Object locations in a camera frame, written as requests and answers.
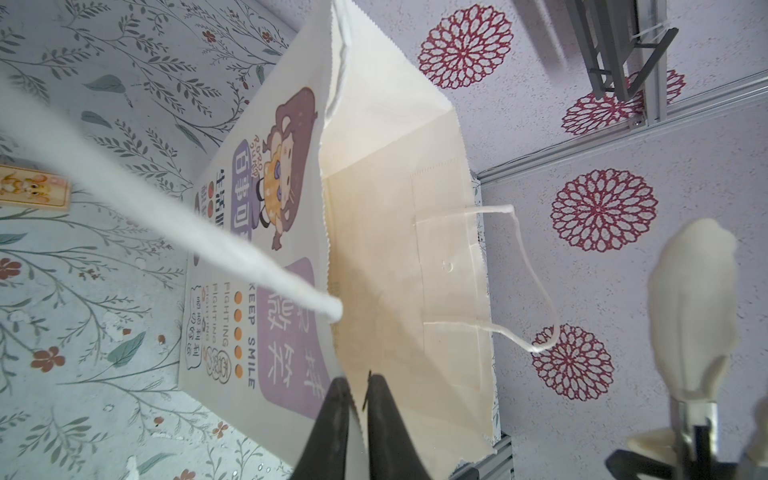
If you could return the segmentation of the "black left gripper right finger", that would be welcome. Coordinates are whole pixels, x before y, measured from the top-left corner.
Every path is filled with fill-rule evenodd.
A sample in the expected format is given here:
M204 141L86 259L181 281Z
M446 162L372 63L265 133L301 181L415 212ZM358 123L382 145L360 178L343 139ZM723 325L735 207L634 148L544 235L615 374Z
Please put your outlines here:
M370 478L429 480L383 375L369 375L364 404Z

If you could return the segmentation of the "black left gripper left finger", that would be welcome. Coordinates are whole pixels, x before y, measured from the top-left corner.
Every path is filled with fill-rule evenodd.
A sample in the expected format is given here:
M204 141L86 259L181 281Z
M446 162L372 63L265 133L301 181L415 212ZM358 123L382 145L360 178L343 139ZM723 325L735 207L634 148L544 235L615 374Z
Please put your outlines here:
M290 480L345 479L350 409L348 381L334 378Z

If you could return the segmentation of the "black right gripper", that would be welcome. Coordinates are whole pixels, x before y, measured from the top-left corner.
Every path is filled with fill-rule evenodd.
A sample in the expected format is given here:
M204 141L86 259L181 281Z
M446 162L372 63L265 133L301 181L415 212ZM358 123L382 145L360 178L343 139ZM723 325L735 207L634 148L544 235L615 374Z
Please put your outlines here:
M614 479L766 479L767 447L716 460L717 396L738 343L735 236L716 220L690 222L664 246L648 281L655 366L670 397L672 464L616 450Z

